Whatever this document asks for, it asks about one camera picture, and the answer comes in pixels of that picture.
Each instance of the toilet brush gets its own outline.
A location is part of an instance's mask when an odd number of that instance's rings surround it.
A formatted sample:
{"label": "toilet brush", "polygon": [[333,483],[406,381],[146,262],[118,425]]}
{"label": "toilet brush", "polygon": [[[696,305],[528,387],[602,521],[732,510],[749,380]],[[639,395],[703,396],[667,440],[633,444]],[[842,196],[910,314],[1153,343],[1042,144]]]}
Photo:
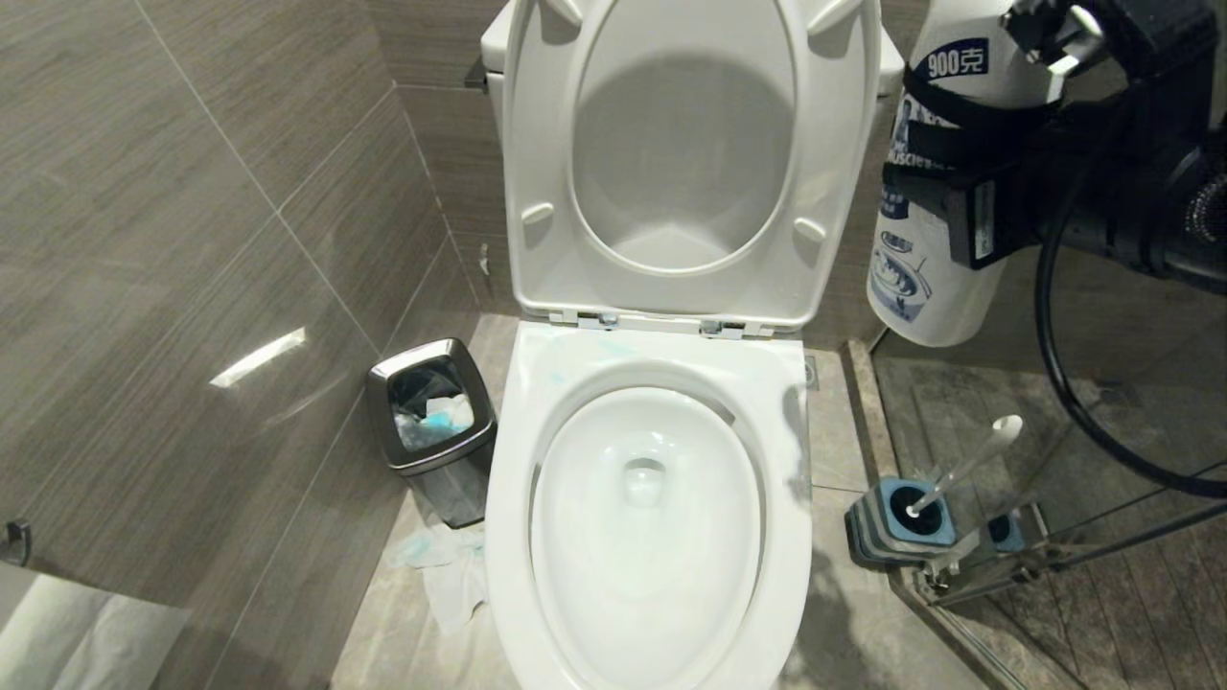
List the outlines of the toilet brush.
{"label": "toilet brush", "polygon": [[1000,455],[1021,431],[1018,415],[996,420],[975,452],[936,484],[883,478],[848,511],[845,524],[855,554],[865,561],[901,564],[924,561],[948,550],[956,532],[945,494]]}

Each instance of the toilet paper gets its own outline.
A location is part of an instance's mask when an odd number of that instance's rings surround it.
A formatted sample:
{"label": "toilet paper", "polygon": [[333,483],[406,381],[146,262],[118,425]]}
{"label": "toilet paper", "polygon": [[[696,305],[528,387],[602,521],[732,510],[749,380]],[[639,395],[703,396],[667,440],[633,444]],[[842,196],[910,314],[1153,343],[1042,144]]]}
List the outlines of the toilet paper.
{"label": "toilet paper", "polygon": [[0,688],[148,688],[188,615],[0,564]]}
{"label": "toilet paper", "polygon": [[486,533],[481,525],[449,529],[423,527],[388,550],[391,567],[422,571],[431,615],[443,635],[452,635],[486,600]]}

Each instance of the toilet paper holder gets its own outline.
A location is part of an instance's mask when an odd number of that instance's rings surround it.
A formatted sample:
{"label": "toilet paper holder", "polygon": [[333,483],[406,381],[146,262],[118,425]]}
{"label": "toilet paper holder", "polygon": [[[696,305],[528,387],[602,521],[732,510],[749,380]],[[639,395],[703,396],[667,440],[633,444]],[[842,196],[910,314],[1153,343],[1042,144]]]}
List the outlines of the toilet paper holder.
{"label": "toilet paper holder", "polygon": [[15,519],[5,525],[7,538],[0,544],[0,561],[25,567],[33,549],[33,533],[25,519]]}

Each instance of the toilet bowl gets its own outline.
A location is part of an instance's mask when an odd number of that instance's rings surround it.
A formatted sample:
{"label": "toilet bowl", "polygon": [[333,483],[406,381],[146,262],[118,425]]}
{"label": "toilet bowl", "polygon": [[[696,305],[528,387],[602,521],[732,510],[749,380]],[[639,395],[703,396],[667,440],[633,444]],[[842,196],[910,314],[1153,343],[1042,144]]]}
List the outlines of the toilet bowl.
{"label": "toilet bowl", "polygon": [[525,690],[766,690],[810,567],[798,331],[874,115],[877,4],[524,0],[499,22],[525,312],[486,502],[503,649]]}

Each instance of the toilet tank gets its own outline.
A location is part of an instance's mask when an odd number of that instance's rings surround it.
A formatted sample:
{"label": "toilet tank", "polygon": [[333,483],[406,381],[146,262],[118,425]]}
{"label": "toilet tank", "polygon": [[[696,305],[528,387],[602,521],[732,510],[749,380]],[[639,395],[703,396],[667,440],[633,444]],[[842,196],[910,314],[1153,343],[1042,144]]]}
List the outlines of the toilet tank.
{"label": "toilet tank", "polygon": [[[481,63],[486,68],[486,86],[490,90],[490,104],[494,108],[494,124],[498,126],[498,139],[503,139],[503,69],[507,64],[507,43],[512,34],[512,15],[515,12],[515,0],[510,0],[481,34]],[[881,118],[886,112],[886,98],[898,93],[903,79],[903,56],[894,42],[882,28],[882,58],[877,74],[877,107],[874,118]]]}

